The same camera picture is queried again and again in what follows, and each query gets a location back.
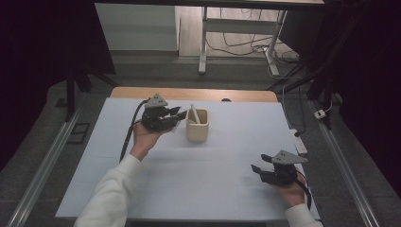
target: white plug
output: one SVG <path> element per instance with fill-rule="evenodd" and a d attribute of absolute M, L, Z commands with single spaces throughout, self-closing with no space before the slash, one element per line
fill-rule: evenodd
<path fill-rule="evenodd" d="M 325 117 L 325 112 L 323 110 L 319 110 L 319 111 L 315 112 L 315 116 L 318 119 L 322 119 Z"/>

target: white sleeve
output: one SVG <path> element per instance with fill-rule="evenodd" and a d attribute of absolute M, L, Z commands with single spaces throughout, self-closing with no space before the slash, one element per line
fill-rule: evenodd
<path fill-rule="evenodd" d="M 304 203 L 289 208 L 286 216 L 291 227 L 323 227 L 321 222 L 312 217 Z"/>
<path fill-rule="evenodd" d="M 126 155 L 97 184 L 74 226 L 123 227 L 131 204 L 134 181 L 141 169 L 142 164 L 138 159 Z"/>

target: hand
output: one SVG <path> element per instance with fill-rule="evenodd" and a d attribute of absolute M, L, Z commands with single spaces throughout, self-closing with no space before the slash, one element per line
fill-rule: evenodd
<path fill-rule="evenodd" d="M 300 173 L 297 174 L 298 181 L 305 185 L 304 177 Z M 277 186 L 271 184 L 271 186 L 280 192 L 288 207 L 305 203 L 305 191 L 297 183 L 292 183 L 291 185 L 286 186 Z"/>
<path fill-rule="evenodd" d="M 156 145 L 159 137 L 171 130 L 148 131 L 140 121 L 137 121 L 133 126 L 133 147 L 130 154 L 142 161 L 148 155 L 149 150 Z"/>

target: sleeve cuff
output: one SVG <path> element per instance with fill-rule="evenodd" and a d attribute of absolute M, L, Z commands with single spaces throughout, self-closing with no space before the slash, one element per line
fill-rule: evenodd
<path fill-rule="evenodd" d="M 305 226 L 316 221 L 304 203 L 289 208 L 286 216 L 289 226 Z"/>
<path fill-rule="evenodd" d="M 143 164 L 141 161 L 128 154 L 123 158 L 123 160 L 121 160 L 121 163 L 115 168 L 115 170 L 132 179 L 136 179 L 141 172 L 142 167 Z"/>

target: light wooden floor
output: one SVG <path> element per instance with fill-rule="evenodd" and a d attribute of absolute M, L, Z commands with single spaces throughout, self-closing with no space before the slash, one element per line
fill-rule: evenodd
<path fill-rule="evenodd" d="M 179 9 L 181 15 L 181 27 L 180 27 L 180 57 L 198 57 L 201 48 L 201 8 L 200 7 L 180 7 Z M 264 21 L 276 21 L 277 20 L 277 10 L 267 10 L 264 9 L 220 9 L 220 8 L 209 8 L 208 17 L 209 18 L 220 18 L 220 11 L 223 18 L 228 19 L 241 19 L 241 20 L 258 20 L 260 14 L 260 20 Z M 253 40 L 252 34 L 233 34 L 226 33 L 224 42 L 223 33 L 208 32 L 207 35 L 208 43 L 215 49 L 223 49 L 236 54 L 250 53 L 253 51 L 251 44 L 244 44 L 240 46 L 229 46 L 233 44 L 243 44 Z M 254 39 L 260 40 L 268 38 L 267 35 L 255 35 Z M 268 45 L 270 39 L 253 42 L 255 45 Z M 280 41 L 277 42 L 275 46 L 278 56 L 282 53 L 291 50 L 285 44 L 281 44 Z M 232 54 L 228 54 L 222 51 L 213 50 L 207 46 L 206 55 L 208 57 L 237 57 Z M 250 55 L 241 56 L 243 58 L 265 58 L 263 53 L 252 53 Z M 296 53 L 286 53 L 286 58 L 296 57 Z"/>

